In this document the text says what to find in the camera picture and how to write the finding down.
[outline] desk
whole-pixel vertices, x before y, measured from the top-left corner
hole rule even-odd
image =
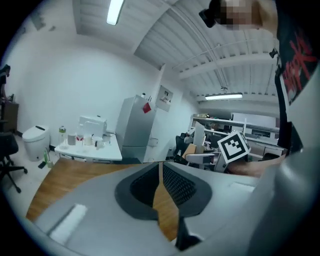
[[[110,134],[110,136],[104,136],[103,140],[105,141],[105,146],[99,149],[94,147],[94,145],[85,146],[82,141],[77,141],[74,146],[67,143],[60,144],[54,151],[62,155],[86,159],[87,162],[121,161],[122,155],[116,135]]]
[[[139,164],[100,164],[60,158],[37,190],[26,217],[34,222],[50,205],[95,177],[118,172]],[[159,228],[172,241],[177,237],[178,209],[160,179],[153,208],[158,211]]]

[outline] black mesh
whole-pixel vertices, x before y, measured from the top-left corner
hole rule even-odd
[[[194,182],[165,165],[163,166],[163,183],[177,206],[188,201],[197,191]]]
[[[153,207],[156,189],[159,185],[159,166],[135,179],[130,185],[131,194],[141,203]]]

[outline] ceiling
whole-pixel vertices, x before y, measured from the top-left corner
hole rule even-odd
[[[207,28],[198,13],[210,0],[125,0],[116,26],[106,23],[110,0],[50,2],[69,3],[78,34],[115,44],[158,69],[169,65],[199,101],[221,88],[270,102],[277,97],[269,52],[278,41],[263,29]]]

